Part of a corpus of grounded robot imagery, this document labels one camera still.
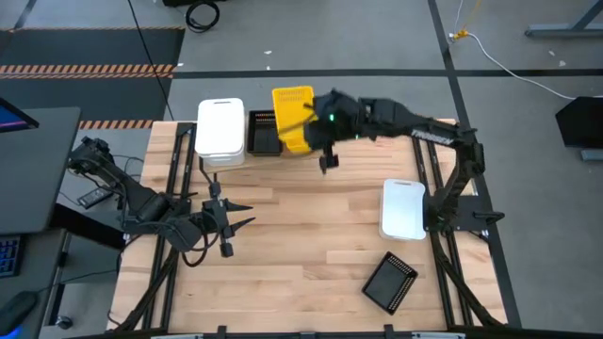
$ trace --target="gray desk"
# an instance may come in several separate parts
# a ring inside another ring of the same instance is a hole
[[[19,275],[0,280],[0,305],[21,291],[37,291],[61,281],[57,267],[67,232],[117,250],[123,246],[121,232],[56,203],[77,133],[79,108],[25,113],[40,127],[0,134],[0,234],[25,234]],[[53,321],[61,293],[61,285],[40,293],[19,338],[37,338],[42,323]]]

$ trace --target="concrete floor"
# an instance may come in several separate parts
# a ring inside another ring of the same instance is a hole
[[[133,3],[140,25],[183,24],[177,9],[153,0]],[[454,24],[458,3],[437,0],[446,29]],[[589,3],[484,1],[468,28],[512,69],[603,68],[603,40],[530,40],[523,35],[528,24],[571,22]],[[4,0],[0,28],[10,28],[24,4],[25,0]],[[462,18],[474,4],[465,1]],[[214,30],[202,35],[187,31],[179,72],[444,69],[423,0],[233,0],[220,3],[220,9]],[[603,22],[601,16],[596,20]],[[124,0],[38,0],[25,25],[104,27],[131,26],[133,21]],[[455,43],[450,52],[457,69],[496,68],[472,40]],[[601,77],[536,80],[568,95],[603,94]],[[598,316],[603,250],[597,246],[603,237],[603,164],[583,163],[577,150],[564,148],[554,115],[567,101],[509,77],[459,81],[469,119],[485,146],[485,177],[493,205],[507,215],[498,227],[523,326],[603,332]],[[195,117],[202,99],[236,96],[246,108],[261,109],[271,106],[272,88],[291,85],[391,97],[417,113],[457,118],[448,80],[436,77],[174,80],[169,100],[175,118],[187,120]],[[114,153],[143,156],[149,131],[85,131],[78,137],[84,135],[104,138]],[[133,164],[130,172],[137,170],[139,165]],[[91,184],[70,176],[62,188],[70,197],[91,189]],[[59,200],[69,204],[63,197]],[[98,207],[110,208],[111,202]],[[100,257],[113,265],[115,253]],[[45,329],[42,338],[101,331],[112,293],[111,280],[70,285],[61,312],[72,315],[77,328]],[[73,301],[90,294],[102,297],[86,305]]]

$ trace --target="black container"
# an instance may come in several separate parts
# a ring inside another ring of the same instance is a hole
[[[362,293],[393,315],[417,276],[414,269],[389,251],[368,278]]]
[[[283,144],[276,132],[274,111],[249,112],[247,153],[255,156],[279,156],[282,152]]]

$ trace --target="wooden table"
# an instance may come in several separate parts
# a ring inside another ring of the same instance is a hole
[[[175,129],[176,122],[153,125],[141,182],[156,191],[166,188]],[[418,181],[411,140],[356,140],[334,148],[340,166],[324,176],[316,155],[247,154],[248,162],[236,170],[206,167],[220,173],[223,197],[253,206],[229,214],[231,222],[257,219],[232,239],[235,256],[221,258],[216,247],[196,268],[179,265],[170,332],[215,332],[218,325],[232,332],[382,331],[383,324],[393,324],[396,331],[446,328],[430,240],[384,240],[378,232],[383,181]],[[422,149],[429,161],[427,147]],[[440,147],[437,152],[446,179],[455,153]],[[198,168],[197,159],[194,166]],[[431,169],[428,175],[432,183]],[[198,211],[208,199],[207,183],[198,170],[193,171],[190,191],[199,192],[193,200]],[[465,189],[466,194],[472,191],[472,186]],[[456,240],[467,284],[494,317],[506,321],[487,245],[467,233],[457,233]],[[361,293],[388,250],[419,274],[393,316]],[[146,235],[124,254],[111,309],[116,320],[123,320],[144,293],[154,251],[155,236]],[[197,255],[188,254],[191,259]],[[455,318],[462,323],[456,289],[449,285]],[[157,300],[163,300],[162,293]],[[155,325],[160,304],[155,306]]]

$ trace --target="yellow container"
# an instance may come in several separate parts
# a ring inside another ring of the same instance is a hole
[[[272,90],[274,115],[279,139],[292,153],[308,153],[310,146],[303,138],[303,125],[316,120],[312,105],[314,91],[310,86]]]

